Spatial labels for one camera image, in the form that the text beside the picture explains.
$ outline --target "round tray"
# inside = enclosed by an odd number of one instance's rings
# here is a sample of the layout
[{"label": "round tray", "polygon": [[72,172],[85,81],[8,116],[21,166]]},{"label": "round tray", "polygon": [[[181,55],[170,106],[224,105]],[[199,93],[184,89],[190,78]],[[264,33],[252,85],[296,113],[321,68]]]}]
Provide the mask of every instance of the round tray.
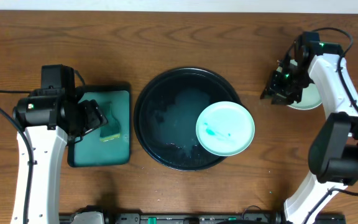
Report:
[{"label": "round tray", "polygon": [[134,111],[136,136],[159,163],[177,170],[201,170],[225,159],[202,147],[196,122],[209,105],[241,103],[220,75],[201,68],[177,68],[155,77],[140,93]]}]

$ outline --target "green mat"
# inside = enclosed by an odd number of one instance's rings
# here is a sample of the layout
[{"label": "green mat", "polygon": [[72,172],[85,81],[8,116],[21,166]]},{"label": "green mat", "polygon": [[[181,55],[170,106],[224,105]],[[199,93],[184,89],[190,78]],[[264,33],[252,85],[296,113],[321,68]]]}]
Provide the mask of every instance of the green mat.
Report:
[{"label": "green mat", "polygon": [[96,100],[98,105],[111,102],[112,115],[121,127],[119,138],[100,141],[101,129],[86,135],[68,149],[68,163],[72,167],[93,167],[125,164],[130,149],[130,94],[126,90],[85,93],[80,100]]}]

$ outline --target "sponge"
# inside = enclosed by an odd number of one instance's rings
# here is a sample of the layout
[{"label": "sponge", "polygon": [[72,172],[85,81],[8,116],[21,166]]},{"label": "sponge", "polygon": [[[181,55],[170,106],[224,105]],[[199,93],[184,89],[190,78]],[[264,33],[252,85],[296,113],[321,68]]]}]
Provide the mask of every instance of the sponge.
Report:
[{"label": "sponge", "polygon": [[118,120],[112,115],[111,102],[103,103],[100,108],[108,120],[106,125],[100,127],[100,141],[105,142],[119,138],[121,135],[121,128]]}]

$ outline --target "wood grain surface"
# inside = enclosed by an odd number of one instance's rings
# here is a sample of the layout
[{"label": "wood grain surface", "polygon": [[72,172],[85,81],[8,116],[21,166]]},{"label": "wood grain surface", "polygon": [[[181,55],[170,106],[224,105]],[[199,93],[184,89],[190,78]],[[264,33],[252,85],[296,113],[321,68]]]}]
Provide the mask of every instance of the wood grain surface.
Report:
[{"label": "wood grain surface", "polygon": [[[60,212],[86,205],[144,213],[240,213],[249,205],[275,210],[308,172],[309,146],[324,111],[271,105],[259,95],[293,39],[326,26],[354,36],[346,59],[358,91],[358,15],[0,11],[0,89],[39,88],[41,66],[62,63],[79,70],[88,84],[131,83],[133,110],[140,91],[159,73],[208,68],[232,84],[254,117],[255,138],[246,151],[199,172],[160,165],[135,134],[123,166],[74,169],[66,152]],[[347,44],[332,32],[323,39]],[[0,106],[10,113],[24,96],[0,94]],[[0,223],[11,219],[17,169],[16,132],[0,115]],[[350,189],[358,190],[358,183]],[[324,211],[343,212],[348,223],[358,223],[358,197],[338,195]]]}]

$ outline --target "wire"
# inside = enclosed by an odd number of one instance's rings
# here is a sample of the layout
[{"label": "wire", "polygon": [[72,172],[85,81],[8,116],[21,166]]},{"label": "wire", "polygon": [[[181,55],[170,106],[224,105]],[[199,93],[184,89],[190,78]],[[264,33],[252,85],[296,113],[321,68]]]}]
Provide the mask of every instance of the wire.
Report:
[{"label": "wire", "polygon": [[85,85],[85,80],[82,78],[82,76],[80,75],[79,71],[74,70],[74,73],[80,79],[80,81],[82,82],[82,85]]},{"label": "wire", "polygon": [[28,93],[28,94],[30,94],[31,91],[22,91],[22,90],[0,90],[0,93]]},{"label": "wire", "polygon": [[256,205],[250,205],[250,206],[248,206],[244,211],[243,211],[243,213],[241,214],[241,219],[243,220],[244,219],[244,215],[246,215],[246,213],[247,213],[247,210],[249,209],[249,208],[252,208],[252,207],[254,207],[254,208],[258,208],[259,210],[261,210],[262,211],[262,209],[259,207],[259,206],[256,206]]},{"label": "wire", "polygon": [[31,189],[31,180],[32,180],[32,169],[34,165],[34,160],[32,157],[32,151],[29,144],[29,140],[24,135],[22,127],[20,127],[4,110],[0,108],[0,113],[16,128],[17,132],[22,137],[24,144],[27,148],[27,153],[29,154],[29,174],[27,175],[27,187],[25,189],[24,196],[24,208],[23,208],[23,224],[27,224],[28,214],[29,214],[29,200],[30,200],[30,189]]},{"label": "wire", "polygon": [[[345,92],[347,94],[347,96],[349,97],[349,100],[351,101],[351,104],[352,106],[354,107],[354,109],[357,111],[358,113],[358,106],[357,106],[357,101],[353,99],[353,96],[350,92],[350,90],[348,89],[347,85],[346,85],[346,82],[345,82],[345,79],[343,77],[343,74],[342,74],[342,67],[341,67],[341,61],[342,59],[345,57],[345,54],[350,50],[350,48],[353,46],[353,37],[347,33],[346,31],[344,30],[341,30],[341,29],[337,29],[337,28],[333,28],[333,27],[323,27],[323,28],[319,28],[319,29],[315,29],[313,30],[313,32],[317,32],[317,31],[320,31],[320,30],[334,30],[334,31],[338,31],[344,35],[346,35],[349,40],[350,40],[350,44],[349,46],[347,47],[347,49],[343,52],[342,55],[339,56],[338,58],[338,62],[337,62],[337,72],[338,72],[338,75],[339,75],[339,78],[341,80],[341,83],[342,83],[342,86],[343,88],[345,89]],[[348,191],[348,190],[342,190],[342,189],[337,189],[337,188],[333,188],[333,189],[329,189],[327,191],[327,193],[319,200],[319,202],[312,208],[312,210],[308,213],[308,215],[306,216],[305,220],[304,220],[304,224],[308,223],[308,220],[310,218],[310,216],[317,210],[317,208],[328,198],[329,195],[331,195],[334,191],[338,191],[338,192],[341,192],[341,193],[344,193],[344,194],[347,194],[347,195],[351,195],[351,196],[358,196],[358,192],[351,192],[351,191]]]}]

